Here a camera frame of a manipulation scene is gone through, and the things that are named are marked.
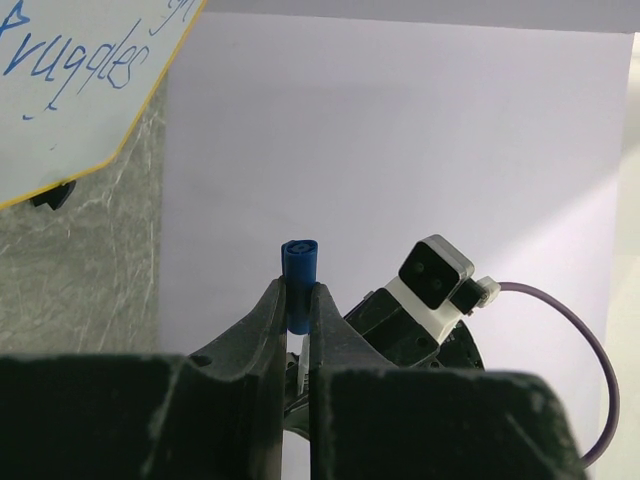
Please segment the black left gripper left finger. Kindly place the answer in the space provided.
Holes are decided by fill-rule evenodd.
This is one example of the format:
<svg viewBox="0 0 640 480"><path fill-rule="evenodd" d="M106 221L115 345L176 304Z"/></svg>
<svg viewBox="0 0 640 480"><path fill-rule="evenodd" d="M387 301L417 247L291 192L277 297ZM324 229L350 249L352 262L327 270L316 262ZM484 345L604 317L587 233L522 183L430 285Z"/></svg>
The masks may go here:
<svg viewBox="0 0 640 480"><path fill-rule="evenodd" d="M1 359L5 479L277 479L285 286L188 355Z"/></svg>

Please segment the white whiteboard marker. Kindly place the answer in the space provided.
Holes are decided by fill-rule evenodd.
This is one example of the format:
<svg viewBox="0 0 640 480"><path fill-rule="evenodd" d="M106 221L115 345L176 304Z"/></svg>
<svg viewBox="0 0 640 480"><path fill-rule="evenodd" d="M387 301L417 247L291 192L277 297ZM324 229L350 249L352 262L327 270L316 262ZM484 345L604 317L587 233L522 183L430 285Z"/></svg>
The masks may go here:
<svg viewBox="0 0 640 480"><path fill-rule="evenodd" d="M305 335L298 357L297 393L302 395L308 391L308 376L310 370L310 336Z"/></svg>

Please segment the blue marker cap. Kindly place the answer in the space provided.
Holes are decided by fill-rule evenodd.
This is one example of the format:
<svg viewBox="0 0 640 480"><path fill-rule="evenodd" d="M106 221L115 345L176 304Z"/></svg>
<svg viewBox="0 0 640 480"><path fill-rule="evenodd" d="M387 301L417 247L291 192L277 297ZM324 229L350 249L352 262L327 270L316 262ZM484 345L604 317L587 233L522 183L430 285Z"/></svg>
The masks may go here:
<svg viewBox="0 0 640 480"><path fill-rule="evenodd" d="M311 293L316 284L318 243L290 240L281 246L282 276L286 286L286 322L289 332L310 331Z"/></svg>

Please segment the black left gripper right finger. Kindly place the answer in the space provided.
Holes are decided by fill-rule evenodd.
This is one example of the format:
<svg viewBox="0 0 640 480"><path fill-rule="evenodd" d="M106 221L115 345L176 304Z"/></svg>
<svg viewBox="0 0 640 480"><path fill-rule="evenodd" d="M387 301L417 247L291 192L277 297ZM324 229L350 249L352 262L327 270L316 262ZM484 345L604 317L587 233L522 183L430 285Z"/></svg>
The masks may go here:
<svg viewBox="0 0 640 480"><path fill-rule="evenodd" d="M539 377L400 368L311 297L310 449L315 479L582 479L564 409Z"/></svg>

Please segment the yellow framed whiteboard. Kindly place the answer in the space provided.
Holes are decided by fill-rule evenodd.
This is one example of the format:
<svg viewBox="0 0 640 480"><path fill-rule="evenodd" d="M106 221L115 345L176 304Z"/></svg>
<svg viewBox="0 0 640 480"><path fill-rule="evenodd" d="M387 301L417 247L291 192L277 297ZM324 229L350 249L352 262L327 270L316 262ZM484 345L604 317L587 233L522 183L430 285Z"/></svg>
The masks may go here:
<svg viewBox="0 0 640 480"><path fill-rule="evenodd" d="M205 5L2 2L2 207L114 160Z"/></svg>

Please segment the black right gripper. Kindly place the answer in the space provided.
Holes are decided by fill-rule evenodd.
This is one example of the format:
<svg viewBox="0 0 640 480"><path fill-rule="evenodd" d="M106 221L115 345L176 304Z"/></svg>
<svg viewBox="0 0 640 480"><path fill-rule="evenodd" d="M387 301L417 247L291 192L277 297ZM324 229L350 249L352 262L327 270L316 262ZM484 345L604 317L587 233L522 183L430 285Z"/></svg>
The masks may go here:
<svg viewBox="0 0 640 480"><path fill-rule="evenodd" d="M399 367L482 370L484 363L470 330L458 321L438 344L385 289L363 299L345 321L377 352Z"/></svg>

